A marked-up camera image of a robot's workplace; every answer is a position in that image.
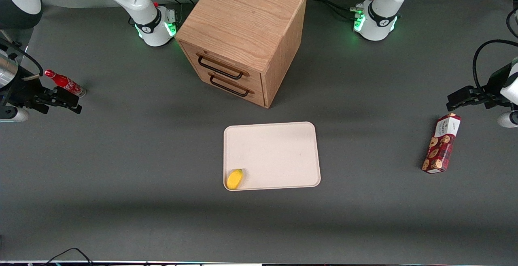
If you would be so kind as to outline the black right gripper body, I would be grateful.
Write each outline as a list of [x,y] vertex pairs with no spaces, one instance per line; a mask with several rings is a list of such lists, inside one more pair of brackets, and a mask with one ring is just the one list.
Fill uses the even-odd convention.
[[47,114],[49,111],[49,107],[46,105],[49,100],[48,91],[50,89],[44,87],[38,79],[23,81],[21,77],[16,76],[8,85],[0,89],[0,113],[14,115],[15,112],[20,112],[25,107]]

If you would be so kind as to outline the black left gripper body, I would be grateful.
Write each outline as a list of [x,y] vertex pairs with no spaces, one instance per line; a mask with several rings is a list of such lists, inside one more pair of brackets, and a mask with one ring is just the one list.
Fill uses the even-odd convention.
[[485,109],[493,109],[497,106],[516,109],[516,105],[500,93],[500,91],[506,86],[507,79],[509,78],[514,65],[515,64],[513,63],[509,63],[492,73],[487,84],[482,87],[481,94],[484,96]]

